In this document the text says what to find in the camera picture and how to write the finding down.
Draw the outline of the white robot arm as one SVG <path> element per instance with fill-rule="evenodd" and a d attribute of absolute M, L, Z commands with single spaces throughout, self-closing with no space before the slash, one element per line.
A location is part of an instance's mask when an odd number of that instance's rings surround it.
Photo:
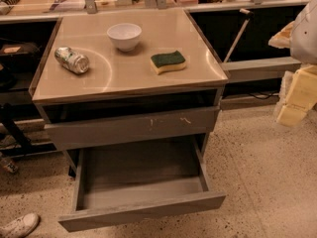
<path fill-rule="evenodd" d="M 268 44 L 290 49 L 290 55 L 301 62 L 296 72 L 284 74 L 275 107 L 276 122 L 293 127 L 317 103 L 317 0 L 310 0 L 296 19 L 271 37 Z"/>

